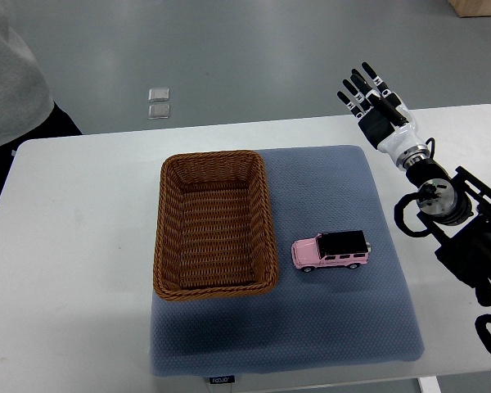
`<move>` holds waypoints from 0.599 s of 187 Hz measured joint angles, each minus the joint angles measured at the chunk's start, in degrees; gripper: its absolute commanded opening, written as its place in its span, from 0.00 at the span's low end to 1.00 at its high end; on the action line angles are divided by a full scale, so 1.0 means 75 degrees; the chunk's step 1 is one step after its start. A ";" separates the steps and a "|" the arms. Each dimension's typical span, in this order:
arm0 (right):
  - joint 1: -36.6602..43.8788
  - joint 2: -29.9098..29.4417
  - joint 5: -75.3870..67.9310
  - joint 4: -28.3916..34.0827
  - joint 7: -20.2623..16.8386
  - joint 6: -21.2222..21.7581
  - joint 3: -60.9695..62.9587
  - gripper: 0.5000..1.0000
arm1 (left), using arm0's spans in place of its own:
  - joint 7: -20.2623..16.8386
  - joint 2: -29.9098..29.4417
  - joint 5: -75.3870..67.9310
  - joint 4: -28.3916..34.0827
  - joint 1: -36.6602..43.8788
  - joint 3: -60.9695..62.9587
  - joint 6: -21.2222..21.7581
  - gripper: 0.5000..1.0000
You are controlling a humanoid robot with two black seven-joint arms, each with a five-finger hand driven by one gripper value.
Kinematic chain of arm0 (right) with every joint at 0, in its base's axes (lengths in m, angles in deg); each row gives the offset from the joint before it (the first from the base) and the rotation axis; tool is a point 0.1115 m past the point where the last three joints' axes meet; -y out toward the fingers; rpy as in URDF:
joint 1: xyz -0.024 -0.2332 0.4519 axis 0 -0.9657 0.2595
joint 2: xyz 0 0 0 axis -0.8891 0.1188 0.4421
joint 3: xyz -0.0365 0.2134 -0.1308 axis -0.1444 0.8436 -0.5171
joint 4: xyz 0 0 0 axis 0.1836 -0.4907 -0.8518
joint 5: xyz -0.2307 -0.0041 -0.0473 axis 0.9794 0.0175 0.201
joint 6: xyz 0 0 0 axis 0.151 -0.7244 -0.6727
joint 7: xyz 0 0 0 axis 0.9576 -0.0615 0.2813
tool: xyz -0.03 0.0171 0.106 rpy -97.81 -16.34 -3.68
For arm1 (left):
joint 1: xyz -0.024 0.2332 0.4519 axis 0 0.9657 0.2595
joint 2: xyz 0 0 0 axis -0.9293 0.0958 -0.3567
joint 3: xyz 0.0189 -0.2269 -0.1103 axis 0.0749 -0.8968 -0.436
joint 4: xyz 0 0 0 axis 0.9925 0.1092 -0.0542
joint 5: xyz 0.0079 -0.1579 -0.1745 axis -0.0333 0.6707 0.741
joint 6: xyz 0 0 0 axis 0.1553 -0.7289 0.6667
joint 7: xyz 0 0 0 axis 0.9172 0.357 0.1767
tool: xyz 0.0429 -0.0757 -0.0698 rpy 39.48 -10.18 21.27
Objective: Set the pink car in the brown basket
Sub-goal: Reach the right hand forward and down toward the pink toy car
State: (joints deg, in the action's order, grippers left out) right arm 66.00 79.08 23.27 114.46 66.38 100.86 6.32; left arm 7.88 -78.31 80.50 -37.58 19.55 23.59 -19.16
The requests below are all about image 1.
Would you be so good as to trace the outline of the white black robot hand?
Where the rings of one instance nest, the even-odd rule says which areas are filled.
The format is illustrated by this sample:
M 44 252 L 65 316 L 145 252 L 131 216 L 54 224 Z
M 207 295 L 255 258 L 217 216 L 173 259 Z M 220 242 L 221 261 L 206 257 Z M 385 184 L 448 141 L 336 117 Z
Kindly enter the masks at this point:
M 343 92 L 337 97 L 357 119 L 359 128 L 370 144 L 390 156 L 399 169 L 408 169 L 429 156 L 427 145 L 417 136 L 417 122 L 396 93 L 392 93 L 385 81 L 367 63 L 362 63 L 367 76 L 381 96 L 356 70 L 351 70 L 350 80 L 342 84 L 356 103 Z

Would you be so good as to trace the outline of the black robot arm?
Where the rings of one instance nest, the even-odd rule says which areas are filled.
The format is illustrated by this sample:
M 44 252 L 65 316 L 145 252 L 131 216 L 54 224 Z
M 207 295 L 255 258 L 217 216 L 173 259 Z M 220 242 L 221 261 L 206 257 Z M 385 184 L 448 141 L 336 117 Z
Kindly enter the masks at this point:
M 399 95 L 364 62 L 337 93 L 365 138 L 404 171 L 416 191 L 394 207 L 397 227 L 409 237 L 433 236 L 437 259 L 491 306 L 491 188 L 463 168 L 455 176 L 434 159 L 435 140 L 422 141 Z

